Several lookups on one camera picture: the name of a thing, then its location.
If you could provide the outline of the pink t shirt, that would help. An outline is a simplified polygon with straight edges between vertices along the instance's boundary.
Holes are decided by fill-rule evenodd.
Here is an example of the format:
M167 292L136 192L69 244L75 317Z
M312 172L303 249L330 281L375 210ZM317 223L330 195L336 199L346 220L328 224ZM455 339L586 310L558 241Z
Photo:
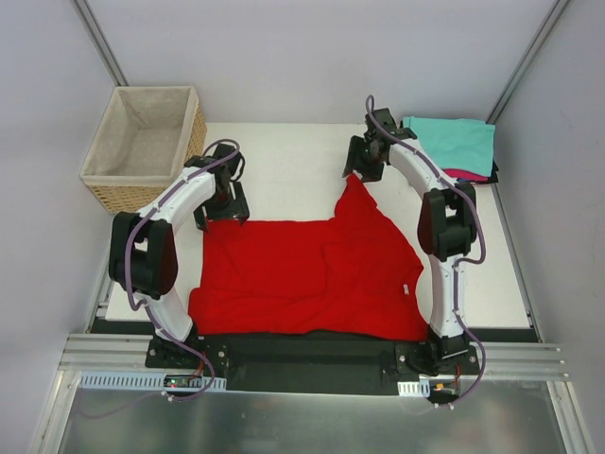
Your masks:
M444 172L447 176L460 182L487 183L489 181L488 177L481 176L467 170L448 168L445 169Z

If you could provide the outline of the teal t shirt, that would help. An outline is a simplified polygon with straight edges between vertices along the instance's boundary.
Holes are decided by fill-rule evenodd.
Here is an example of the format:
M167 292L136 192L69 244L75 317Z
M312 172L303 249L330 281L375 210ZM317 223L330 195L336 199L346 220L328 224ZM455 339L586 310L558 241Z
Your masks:
M489 177L493 170L495 125L475 119L437 119L408 116L425 153L443 170L463 170Z

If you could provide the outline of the wicker basket with cloth liner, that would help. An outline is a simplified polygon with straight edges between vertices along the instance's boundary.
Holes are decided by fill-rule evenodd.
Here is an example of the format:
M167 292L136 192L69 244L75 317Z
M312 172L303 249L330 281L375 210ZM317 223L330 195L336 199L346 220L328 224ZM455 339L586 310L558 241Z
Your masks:
M116 87L80 178L109 213L135 212L201 155L206 132L195 87Z

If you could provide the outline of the red t shirt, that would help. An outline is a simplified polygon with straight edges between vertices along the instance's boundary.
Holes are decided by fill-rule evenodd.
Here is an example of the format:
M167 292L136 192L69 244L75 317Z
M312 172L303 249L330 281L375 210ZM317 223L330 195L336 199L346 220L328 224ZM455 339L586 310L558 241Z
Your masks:
M355 175L327 220L214 221L188 313L204 335L331 331L424 341L421 259Z

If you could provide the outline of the black t shirt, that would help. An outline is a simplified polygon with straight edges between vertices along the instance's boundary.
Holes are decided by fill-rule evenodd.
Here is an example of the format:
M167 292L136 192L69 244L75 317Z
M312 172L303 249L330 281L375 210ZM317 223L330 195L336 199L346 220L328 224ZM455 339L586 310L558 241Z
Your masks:
M499 178L498 178L498 171L499 171L499 166L497 165L496 162L493 162L492 165L492 172L488 177L481 177L478 180L474 181L474 184L495 184L499 182Z

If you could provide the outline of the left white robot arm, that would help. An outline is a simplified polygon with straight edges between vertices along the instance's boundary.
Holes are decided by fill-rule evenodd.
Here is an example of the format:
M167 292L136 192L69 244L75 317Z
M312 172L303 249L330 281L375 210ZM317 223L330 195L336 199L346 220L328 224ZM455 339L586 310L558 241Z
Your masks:
M238 142L219 139L189 158L156 199L135 212L119 212L112 221L109 276L127 293L130 309L143 309L156 335L170 341L166 354L181 368L198 361L200 347L190 339L195 323L175 288L175 235L188 219L202 232L211 221L249 219L240 182L245 164Z

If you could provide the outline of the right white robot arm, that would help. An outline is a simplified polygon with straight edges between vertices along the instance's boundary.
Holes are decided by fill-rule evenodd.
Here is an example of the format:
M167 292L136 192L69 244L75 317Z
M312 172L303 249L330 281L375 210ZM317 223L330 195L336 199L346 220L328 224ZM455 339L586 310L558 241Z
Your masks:
M356 172L364 182L378 182L390 165L421 198L417 237L430 262L433 307L428 339L409 351L406 364L419 374L447 373L470 348L461 278L462 261L477 239L475 190L439 170L417 135L388 109L370 110L365 123L364 134L350 141L343 175Z

